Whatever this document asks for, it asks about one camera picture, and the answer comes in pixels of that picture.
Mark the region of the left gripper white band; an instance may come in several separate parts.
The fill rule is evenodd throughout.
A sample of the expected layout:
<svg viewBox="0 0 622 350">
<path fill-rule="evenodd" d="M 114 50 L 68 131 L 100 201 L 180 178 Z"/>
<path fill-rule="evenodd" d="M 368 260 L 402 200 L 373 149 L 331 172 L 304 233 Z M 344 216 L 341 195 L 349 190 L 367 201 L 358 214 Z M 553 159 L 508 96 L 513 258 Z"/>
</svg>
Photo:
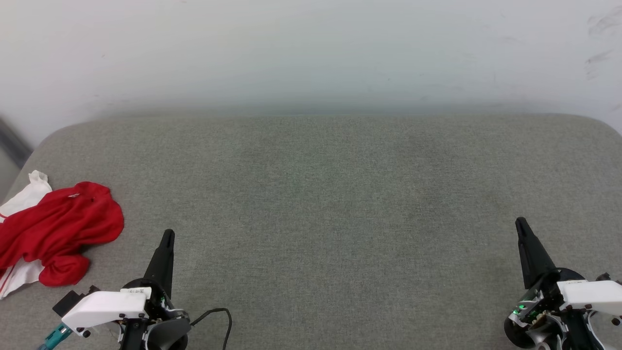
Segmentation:
<svg viewBox="0 0 622 350">
<path fill-rule="evenodd" d="M 120 327 L 120 337 L 187 336 L 189 316 L 169 298 L 173 296 L 174 242 L 175 232 L 166 229 L 144 279 L 131 281 L 117 292 L 88 293 L 62 316 L 62 323 L 80 336 L 107 323 Z"/>
</svg>

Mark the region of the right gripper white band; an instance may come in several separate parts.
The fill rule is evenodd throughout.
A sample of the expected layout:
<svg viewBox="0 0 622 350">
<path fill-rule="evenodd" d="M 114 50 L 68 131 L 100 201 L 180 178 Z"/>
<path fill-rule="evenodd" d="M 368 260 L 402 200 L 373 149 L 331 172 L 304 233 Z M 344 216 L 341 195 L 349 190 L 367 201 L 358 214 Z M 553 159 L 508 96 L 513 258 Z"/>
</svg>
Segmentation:
<svg viewBox="0 0 622 350">
<path fill-rule="evenodd" d="M 520 267 L 527 292 L 504 322 L 507 339 L 527 350 L 614 350 L 600 339 L 594 317 L 621 324 L 621 284 L 564 280 L 524 217 L 515 221 Z"/>
</svg>

